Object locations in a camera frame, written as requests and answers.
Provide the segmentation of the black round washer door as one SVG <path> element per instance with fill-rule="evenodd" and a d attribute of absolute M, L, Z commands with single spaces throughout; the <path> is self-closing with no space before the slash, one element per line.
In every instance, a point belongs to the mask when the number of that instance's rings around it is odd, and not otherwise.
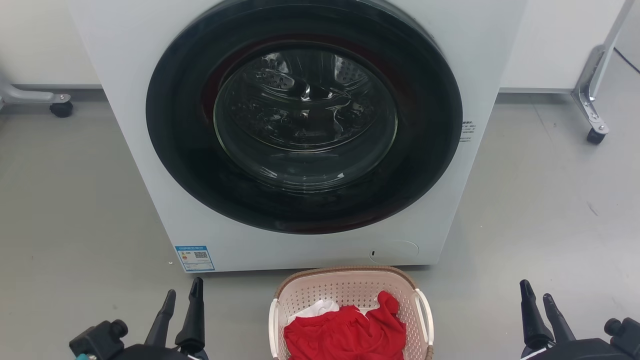
<path fill-rule="evenodd" d="M 206 207 L 332 234 L 428 193 L 457 151 L 463 103 L 430 35 L 381 0 L 224 0 L 158 60 L 146 122 Z"/>

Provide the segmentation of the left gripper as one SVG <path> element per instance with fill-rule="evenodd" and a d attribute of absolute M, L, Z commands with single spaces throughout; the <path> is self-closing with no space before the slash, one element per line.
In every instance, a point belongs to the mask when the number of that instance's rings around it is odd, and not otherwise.
<path fill-rule="evenodd" d="M 87 328 L 69 342 L 76 360 L 210 360 L 205 347 L 204 281 L 194 278 L 189 292 L 189 306 L 181 331 L 174 344 L 166 347 L 170 321 L 176 305 L 176 291 L 170 289 L 158 311 L 145 344 L 126 347 L 122 338 L 128 334 L 121 320 L 103 321 Z"/>

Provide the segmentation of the red garment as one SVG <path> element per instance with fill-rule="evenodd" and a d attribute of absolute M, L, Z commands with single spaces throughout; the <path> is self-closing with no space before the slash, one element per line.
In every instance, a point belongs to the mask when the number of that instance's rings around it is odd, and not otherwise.
<path fill-rule="evenodd" d="M 406 325 L 400 304 L 386 291 L 366 313 L 346 305 L 312 317 L 297 317 L 283 330 L 288 360 L 405 360 Z"/>

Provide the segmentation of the short grey metal frame leg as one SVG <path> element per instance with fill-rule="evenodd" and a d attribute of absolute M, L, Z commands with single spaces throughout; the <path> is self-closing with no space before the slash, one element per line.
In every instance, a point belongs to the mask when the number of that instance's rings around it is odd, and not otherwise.
<path fill-rule="evenodd" d="M 18 89 L 0 73 L 0 108 L 4 105 L 63 104 L 70 100 L 69 94 Z"/>

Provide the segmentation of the round white filter cover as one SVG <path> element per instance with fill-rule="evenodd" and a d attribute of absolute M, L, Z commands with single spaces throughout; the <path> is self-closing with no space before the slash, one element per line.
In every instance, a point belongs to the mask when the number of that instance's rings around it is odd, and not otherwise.
<path fill-rule="evenodd" d="M 407 240 L 378 243 L 371 248 L 369 258 L 380 265 L 412 265 L 418 257 L 419 248 Z"/>

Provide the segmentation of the tall silver metal frame leg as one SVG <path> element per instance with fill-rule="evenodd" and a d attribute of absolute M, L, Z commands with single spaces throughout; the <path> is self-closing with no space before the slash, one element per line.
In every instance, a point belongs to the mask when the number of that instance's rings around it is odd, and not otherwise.
<path fill-rule="evenodd" d="M 590 124 L 590 129 L 595 129 L 596 132 L 603 133 L 605 136 L 610 132 L 610 128 L 599 115 L 595 107 L 595 98 L 618 35 L 635 2 L 636 0 L 624 0 L 615 21 L 606 35 L 605 41 L 592 48 L 582 73 L 571 92 L 571 96 L 578 105 L 583 117 Z"/>

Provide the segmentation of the white front-load washing machine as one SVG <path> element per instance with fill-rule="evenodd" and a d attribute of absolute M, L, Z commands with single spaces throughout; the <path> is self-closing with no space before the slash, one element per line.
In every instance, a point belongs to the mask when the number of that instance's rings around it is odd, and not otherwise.
<path fill-rule="evenodd" d="M 457 81 L 470 142 L 434 187 L 376 223 L 331 234 L 287 234 L 228 218 L 194 198 L 158 157 L 147 129 L 147 91 L 174 39 L 224 0 L 67 0 L 103 91 L 172 246 L 206 246 L 215 272 L 382 265 L 376 244 L 413 242 L 410 265 L 438 262 L 498 96 L 528 0 L 381 0 L 419 25 Z"/>

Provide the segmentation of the blue energy label sticker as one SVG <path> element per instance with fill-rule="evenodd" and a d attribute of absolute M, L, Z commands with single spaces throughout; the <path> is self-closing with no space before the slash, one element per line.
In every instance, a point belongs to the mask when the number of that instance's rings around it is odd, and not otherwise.
<path fill-rule="evenodd" d="M 206 246 L 175 246 L 174 249 L 185 272 L 215 271 L 210 252 Z"/>

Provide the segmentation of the white garment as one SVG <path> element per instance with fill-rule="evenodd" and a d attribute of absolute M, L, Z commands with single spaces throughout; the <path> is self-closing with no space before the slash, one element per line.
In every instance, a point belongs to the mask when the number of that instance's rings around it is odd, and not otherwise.
<path fill-rule="evenodd" d="M 339 323 L 340 325 L 345 324 L 349 326 L 353 324 L 357 324 L 358 321 L 361 322 L 361 319 L 365 319 L 365 322 L 366 322 L 367 312 L 369 312 L 370 310 L 379 308 L 379 305 L 380 303 L 378 301 L 375 301 L 375 303 L 366 305 L 364 307 L 356 306 L 358 312 L 361 313 L 361 316 L 347 315 L 345 319 L 338 319 L 338 317 L 334 317 L 333 322 L 338 324 L 338 321 L 340 321 Z M 319 300 L 319 301 L 316 301 L 313 305 L 310 305 L 302 310 L 299 310 L 297 313 L 288 317 L 286 321 L 286 326 L 291 325 L 293 322 L 295 322 L 299 318 L 322 317 L 325 313 L 338 312 L 340 309 L 341 309 L 341 306 L 338 305 L 336 301 Z"/>

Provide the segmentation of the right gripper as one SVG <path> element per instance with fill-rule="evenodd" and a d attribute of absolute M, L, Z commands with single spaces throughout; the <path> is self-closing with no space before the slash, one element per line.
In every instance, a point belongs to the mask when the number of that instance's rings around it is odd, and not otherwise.
<path fill-rule="evenodd" d="M 610 335 L 608 342 L 601 338 L 577 339 L 553 296 L 547 292 L 542 296 L 542 303 L 552 333 L 538 310 L 530 282 L 521 280 L 519 291 L 525 350 L 537 350 L 521 360 L 640 360 L 640 322 L 631 317 L 622 321 L 613 317 L 604 326 L 605 333 Z M 556 344 L 546 348 L 553 341 Z"/>

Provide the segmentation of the beige perforated plastic laundry basket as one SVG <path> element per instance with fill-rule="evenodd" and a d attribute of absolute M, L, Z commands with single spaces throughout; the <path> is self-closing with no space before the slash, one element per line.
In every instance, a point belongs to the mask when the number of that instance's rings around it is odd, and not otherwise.
<path fill-rule="evenodd" d="M 288 360 L 284 339 L 288 318 L 319 300 L 339 306 L 375 309 L 379 292 L 398 300 L 398 319 L 406 325 L 405 360 L 434 360 L 434 317 L 418 283 L 404 271 L 391 266 L 339 266 L 317 268 L 288 276 L 269 307 L 269 347 L 273 360 Z"/>

